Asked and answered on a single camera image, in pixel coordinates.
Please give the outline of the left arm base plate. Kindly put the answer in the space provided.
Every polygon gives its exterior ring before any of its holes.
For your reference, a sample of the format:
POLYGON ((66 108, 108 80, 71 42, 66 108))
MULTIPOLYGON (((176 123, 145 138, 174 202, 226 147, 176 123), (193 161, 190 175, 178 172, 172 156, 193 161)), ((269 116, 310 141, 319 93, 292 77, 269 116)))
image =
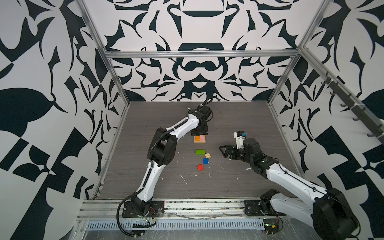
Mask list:
POLYGON ((148 203, 134 203, 127 201, 123 207, 123 218, 147 217, 154 218, 164 213, 165 202, 149 201, 148 203))

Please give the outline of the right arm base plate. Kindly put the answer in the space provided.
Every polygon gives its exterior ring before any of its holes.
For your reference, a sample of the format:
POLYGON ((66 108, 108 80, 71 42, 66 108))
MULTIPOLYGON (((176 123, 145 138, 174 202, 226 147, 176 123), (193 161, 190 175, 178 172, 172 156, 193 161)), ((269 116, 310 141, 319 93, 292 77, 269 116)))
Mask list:
POLYGON ((284 213, 276 212, 272 207, 262 200, 245 200, 244 213, 248 217, 270 217, 286 216, 284 213))

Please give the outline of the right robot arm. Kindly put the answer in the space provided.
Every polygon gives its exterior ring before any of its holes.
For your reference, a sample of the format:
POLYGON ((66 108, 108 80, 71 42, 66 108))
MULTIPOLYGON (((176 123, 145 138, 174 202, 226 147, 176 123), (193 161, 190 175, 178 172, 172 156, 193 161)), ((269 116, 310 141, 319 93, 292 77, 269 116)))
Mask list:
POLYGON ((260 144, 248 139, 243 131, 234 133, 236 144, 220 146, 224 158, 240 160, 264 179, 288 190, 295 199, 277 190, 269 190, 258 203, 245 202, 245 214, 285 214, 313 228, 323 240, 354 238, 361 224, 354 215, 344 194, 335 189, 325 189, 313 184, 285 168, 277 158, 263 153, 260 144))

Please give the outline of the natural wood block front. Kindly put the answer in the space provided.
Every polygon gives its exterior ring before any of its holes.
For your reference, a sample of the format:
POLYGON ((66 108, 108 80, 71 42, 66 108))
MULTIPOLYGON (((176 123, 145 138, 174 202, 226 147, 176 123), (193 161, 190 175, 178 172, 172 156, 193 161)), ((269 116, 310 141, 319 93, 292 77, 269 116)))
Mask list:
POLYGON ((205 144, 206 140, 194 140, 195 144, 205 144))

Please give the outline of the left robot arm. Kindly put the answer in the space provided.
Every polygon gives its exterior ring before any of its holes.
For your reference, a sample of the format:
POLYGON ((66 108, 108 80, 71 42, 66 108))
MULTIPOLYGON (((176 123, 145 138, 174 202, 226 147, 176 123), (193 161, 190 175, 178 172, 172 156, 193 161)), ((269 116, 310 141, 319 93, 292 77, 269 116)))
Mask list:
POLYGON ((145 176, 131 198, 134 209, 141 215, 149 211, 156 184, 164 168, 175 157, 178 141, 188 133, 193 136, 207 135, 211 116, 211 108, 201 104, 195 109, 189 109, 186 116, 173 126, 157 129, 147 154, 149 163, 145 176))

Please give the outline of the green wood block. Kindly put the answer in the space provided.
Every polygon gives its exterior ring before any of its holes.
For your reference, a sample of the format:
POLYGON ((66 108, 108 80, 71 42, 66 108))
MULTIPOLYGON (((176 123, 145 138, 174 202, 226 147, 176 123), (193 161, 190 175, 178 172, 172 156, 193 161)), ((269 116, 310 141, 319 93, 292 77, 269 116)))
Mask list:
POLYGON ((197 150, 195 150, 195 153, 196 153, 196 155, 205 155, 206 154, 206 150, 197 149, 197 150))

